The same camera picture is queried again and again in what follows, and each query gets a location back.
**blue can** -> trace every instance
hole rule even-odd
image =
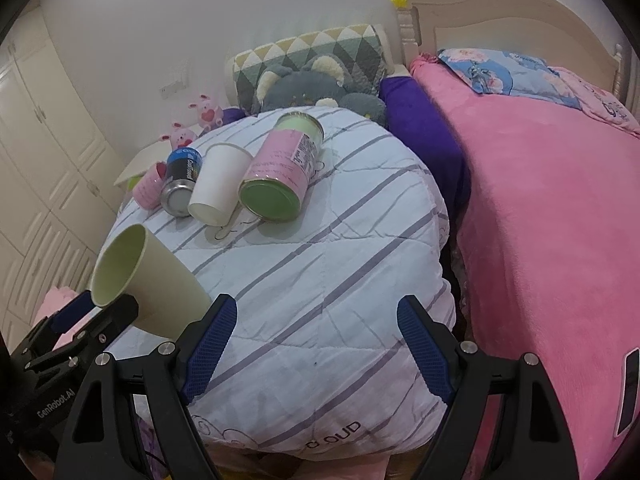
[[[178,148],[169,155],[160,202],[170,215],[189,216],[189,201],[201,168],[202,155],[198,150]]]

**can bottom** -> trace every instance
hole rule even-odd
[[[263,220],[286,222],[300,213],[295,192],[277,180],[250,180],[240,187],[240,202]]]

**gray plush toy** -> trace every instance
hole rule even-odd
[[[355,91],[346,67],[331,54],[316,56],[296,72],[271,66],[260,76],[253,113],[293,106],[339,106],[386,126],[386,105],[381,99]]]

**white wall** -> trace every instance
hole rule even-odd
[[[626,44],[600,0],[561,0],[613,51]],[[236,52],[318,28],[383,23],[399,57],[389,0],[41,0],[60,58],[96,123],[126,160],[168,129],[195,122],[187,104],[224,98],[223,66]],[[190,88],[159,88],[185,60]]]

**wooden headboard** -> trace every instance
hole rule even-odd
[[[563,66],[620,98],[622,47],[612,55],[558,0],[392,0],[403,62],[423,52],[475,47],[509,50]]]

